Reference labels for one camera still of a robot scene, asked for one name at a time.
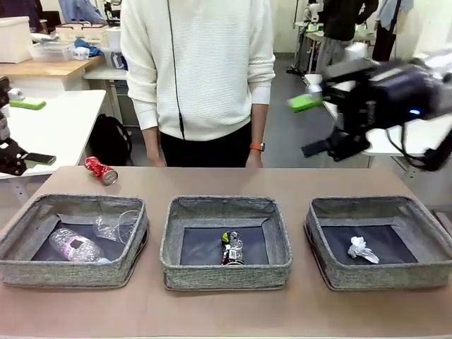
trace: gray fabric bin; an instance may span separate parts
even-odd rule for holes
[[[49,236],[61,220],[92,229],[97,216],[118,218],[128,210],[136,210],[138,217],[131,224],[130,239],[121,244],[123,247],[114,258],[109,258],[110,263],[69,262],[64,257],[60,260],[57,251],[55,261],[52,257],[45,261],[36,259],[42,247],[50,246]],[[0,239],[1,277],[6,284],[23,287],[120,287],[130,278],[147,231],[145,204],[138,198],[40,196]]]
[[[318,198],[311,203],[305,228],[333,290],[413,289],[448,283],[452,238],[423,205],[410,198]],[[351,236],[363,234],[379,264],[346,254]]]
[[[228,230],[243,236],[244,266],[220,265]],[[287,281],[292,250],[272,199],[181,196],[169,206],[160,261],[170,290],[275,290]]]

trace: person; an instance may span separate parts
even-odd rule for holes
[[[376,41],[372,58],[376,61],[388,61],[391,58],[397,33],[405,26],[408,12],[414,8],[413,0],[402,0],[393,34],[390,34],[391,22],[394,19],[398,0],[383,0],[375,21]]]
[[[129,97],[156,167],[262,167],[270,1],[124,0]]]
[[[66,23],[107,23],[90,0],[59,0],[59,5]]]
[[[316,73],[344,59],[345,48],[355,36],[355,25],[363,24],[379,7],[379,0],[325,0],[324,36],[317,59]]]

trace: black backpack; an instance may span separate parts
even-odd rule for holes
[[[132,153],[132,140],[127,130],[114,117],[97,117],[90,136],[93,155],[104,165],[126,166]]]

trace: green sponge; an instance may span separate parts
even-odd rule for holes
[[[289,100],[289,106],[291,106],[295,112],[301,112],[312,107],[321,106],[322,102],[323,100],[321,97],[313,97],[308,93]]]

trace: orange watch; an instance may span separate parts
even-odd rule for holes
[[[252,143],[250,145],[250,149],[252,150],[258,150],[259,152],[263,152],[266,150],[266,144],[265,143]]]

